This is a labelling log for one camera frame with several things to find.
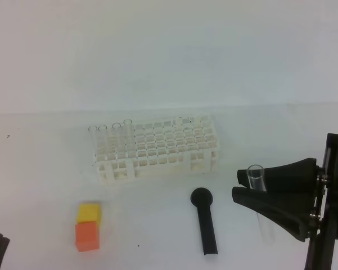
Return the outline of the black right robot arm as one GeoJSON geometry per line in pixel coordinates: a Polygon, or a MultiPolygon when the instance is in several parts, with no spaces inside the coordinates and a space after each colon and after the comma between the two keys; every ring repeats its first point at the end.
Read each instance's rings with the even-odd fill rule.
{"type": "Polygon", "coordinates": [[[233,201],[276,223],[297,240],[309,240],[305,269],[331,269],[338,240],[338,134],[329,133],[323,165],[314,158],[256,169],[264,190],[238,170],[233,201]]]}

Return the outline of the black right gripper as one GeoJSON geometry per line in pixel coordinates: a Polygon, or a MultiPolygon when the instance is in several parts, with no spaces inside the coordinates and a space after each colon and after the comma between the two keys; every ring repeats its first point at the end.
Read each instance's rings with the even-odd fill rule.
{"type": "Polygon", "coordinates": [[[305,269],[331,269],[338,240],[338,134],[329,133],[323,167],[307,158],[237,171],[233,201],[276,223],[299,241],[309,238],[305,269]],[[312,192],[316,186],[316,201],[312,192]]]}

